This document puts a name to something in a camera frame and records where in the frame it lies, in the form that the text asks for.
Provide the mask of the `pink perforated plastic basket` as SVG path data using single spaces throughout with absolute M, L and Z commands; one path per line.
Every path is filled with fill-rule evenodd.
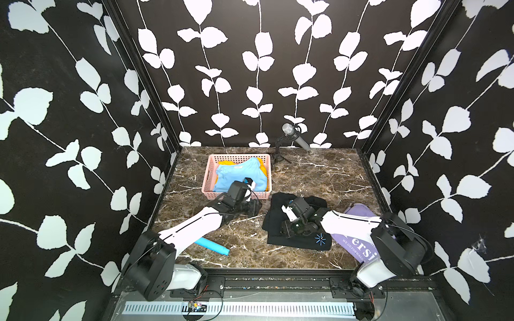
M 218 168 L 218 162 L 220 161 L 233 161 L 236 164 L 243 163 L 252 157 L 261 158 L 264 161 L 267 170 L 268 185 L 267 190 L 256 192 L 257 198 L 260 200 L 267 200 L 270 197 L 271 191 L 273 190 L 272 183 L 272 166 L 270 154 L 211 154 L 207 159 L 206 172 L 203 178 L 202 193 L 209 199 L 215 199 L 221 193 L 214 192 L 213 188 L 217 181 L 218 175 L 216 169 Z

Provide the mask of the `black t-shirt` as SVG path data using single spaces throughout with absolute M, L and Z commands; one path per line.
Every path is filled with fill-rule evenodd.
M 262 229 L 268 233 L 267 244 L 294 247 L 307 250 L 329 251 L 333 238 L 323 230 L 305 235 L 293 235 L 288 238 L 281 232 L 282 222 L 289 222 L 287 214 L 282 210 L 296 199 L 294 194 L 276 193 L 270 201 L 270 209 L 264 217 Z

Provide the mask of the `light blue t-shirt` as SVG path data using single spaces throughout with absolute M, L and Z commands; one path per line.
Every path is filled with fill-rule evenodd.
M 227 192 L 234 181 L 243 181 L 246 177 L 256 182 L 255 191 L 267 190 L 268 179 L 260 170 L 260 163 L 256 157 L 236 165 L 218 165 L 216 174 L 218 178 L 213 188 L 214 192 Z

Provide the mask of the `yellow t-shirt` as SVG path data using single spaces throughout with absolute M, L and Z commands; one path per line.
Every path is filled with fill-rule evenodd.
M 266 166 L 264 164 L 264 161 L 261 159 L 261 158 L 258 158 L 258 161 L 260 163 L 260 170 L 264 173 L 265 176 L 267 176 L 267 170 L 266 170 Z M 220 161 L 218 162 L 219 165 L 236 165 L 235 162 L 233 161 L 230 161 L 230 160 L 224 160 L 224 161 Z

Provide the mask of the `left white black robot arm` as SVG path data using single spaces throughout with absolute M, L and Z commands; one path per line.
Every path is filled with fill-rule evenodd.
M 262 208 L 250 178 L 234 181 L 229 190 L 211 200 L 198 214 L 156 233 L 144 232 L 121 272 L 147 301 L 166 291 L 185 290 L 198 297 L 207 288 L 207 273 L 198 265 L 177 264 L 177 257 L 206 234 L 226 226 L 240 215 L 254 217 Z

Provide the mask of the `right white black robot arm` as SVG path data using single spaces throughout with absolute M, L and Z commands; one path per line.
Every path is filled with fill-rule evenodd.
M 326 207 L 315 209 L 302 197 L 283 206 L 282 211 L 287 215 L 282 233 L 289 238 L 321 232 L 372 246 L 369 256 L 343 283 L 357 297 L 391 278 L 416 275 L 418 267 L 428 259 L 430 244 L 393 213 L 365 217 Z

